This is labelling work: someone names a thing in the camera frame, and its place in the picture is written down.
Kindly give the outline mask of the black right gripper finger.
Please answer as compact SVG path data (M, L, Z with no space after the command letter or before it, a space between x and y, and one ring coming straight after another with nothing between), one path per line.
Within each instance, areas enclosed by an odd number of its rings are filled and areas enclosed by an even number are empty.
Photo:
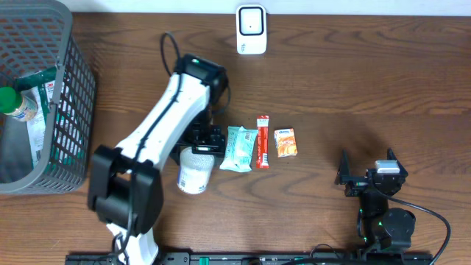
M341 152L341 161L339 169L337 171L337 177L349 177L350 176L350 166L347 157L347 151L345 149Z
M395 160L395 161L398 161L396 155L394 154L392 148L388 148L387 149L387 152L386 152L386 158L388 160Z

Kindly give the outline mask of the white plastic cup container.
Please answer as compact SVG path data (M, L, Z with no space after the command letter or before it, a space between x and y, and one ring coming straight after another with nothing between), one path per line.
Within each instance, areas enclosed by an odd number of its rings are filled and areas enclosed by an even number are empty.
M187 147L180 153L178 188L187 194L201 194L208 186L215 163L214 156L194 154Z

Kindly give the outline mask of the teal wet wipes pack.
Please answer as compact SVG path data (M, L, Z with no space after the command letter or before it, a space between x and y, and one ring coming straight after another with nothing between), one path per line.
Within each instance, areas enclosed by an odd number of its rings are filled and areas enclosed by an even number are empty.
M257 135L257 130L229 126L224 160L219 168L238 173L250 172L252 170L252 153Z

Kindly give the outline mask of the red stick sachet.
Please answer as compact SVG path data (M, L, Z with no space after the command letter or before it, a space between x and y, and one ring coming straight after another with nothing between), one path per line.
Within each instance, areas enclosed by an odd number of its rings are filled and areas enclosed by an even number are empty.
M262 115L257 118L258 128L258 157L257 168L268 169L268 134L269 134L269 116Z

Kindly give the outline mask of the orange tissue pack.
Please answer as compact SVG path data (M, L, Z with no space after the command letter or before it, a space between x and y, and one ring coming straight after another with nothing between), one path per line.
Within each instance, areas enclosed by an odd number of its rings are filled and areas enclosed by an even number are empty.
M293 128L275 130L274 137L279 158L297 155L297 143Z

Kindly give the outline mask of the green white package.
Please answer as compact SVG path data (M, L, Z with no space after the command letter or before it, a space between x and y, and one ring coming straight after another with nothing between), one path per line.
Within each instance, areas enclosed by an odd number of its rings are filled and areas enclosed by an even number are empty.
M22 77L16 82L17 90L29 99L34 100L37 105L36 114L26 122L33 168L39 163L43 150L46 118L49 114L49 103L54 93L56 71L55 67L38 71Z

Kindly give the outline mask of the green cap bottle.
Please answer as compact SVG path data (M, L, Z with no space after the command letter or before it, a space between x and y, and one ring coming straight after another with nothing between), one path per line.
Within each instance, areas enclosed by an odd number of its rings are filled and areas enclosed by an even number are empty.
M32 120L38 112L36 101L12 87L1 87L1 113L18 121Z

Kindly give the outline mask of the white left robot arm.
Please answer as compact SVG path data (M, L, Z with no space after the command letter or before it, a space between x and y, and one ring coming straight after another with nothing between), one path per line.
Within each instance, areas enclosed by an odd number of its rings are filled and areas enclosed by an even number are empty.
M152 228L163 208L166 161L178 162L183 146L195 155L224 157L226 138L213 124L213 106L230 92L227 70L194 54L176 57L147 117L117 146L101 145L91 158L88 208L113 234L111 252L92 264L153 264L158 246Z

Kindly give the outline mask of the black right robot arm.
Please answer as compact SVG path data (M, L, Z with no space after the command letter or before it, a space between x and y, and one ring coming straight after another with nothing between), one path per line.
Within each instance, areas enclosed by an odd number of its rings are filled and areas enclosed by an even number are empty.
M401 255L411 246L415 215L389 206L389 199L400 191L407 176L392 149L387 150L387 159L375 161L375 167L363 176L351 174L347 152L342 152L335 184L345 187L347 197L360 200L357 231L365 241L358 251L362 258L370 253Z

